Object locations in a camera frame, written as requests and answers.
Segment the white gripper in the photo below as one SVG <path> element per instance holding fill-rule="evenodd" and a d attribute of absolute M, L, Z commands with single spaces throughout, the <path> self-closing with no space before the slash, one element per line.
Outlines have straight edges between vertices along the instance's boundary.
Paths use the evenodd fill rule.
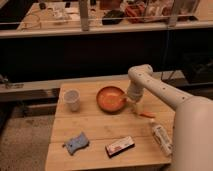
<path fill-rule="evenodd" d="M 131 82 L 127 88 L 127 96 L 135 102 L 139 102 L 143 96 L 143 88 Z"/>

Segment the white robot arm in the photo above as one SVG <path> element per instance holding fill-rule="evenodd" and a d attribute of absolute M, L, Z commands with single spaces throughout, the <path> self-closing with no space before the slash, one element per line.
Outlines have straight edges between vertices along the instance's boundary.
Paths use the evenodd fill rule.
<path fill-rule="evenodd" d="M 147 89 L 175 111 L 169 171 L 213 171 L 213 100 L 175 88 L 152 73 L 149 64 L 131 67 L 127 95 L 139 101 Z"/>

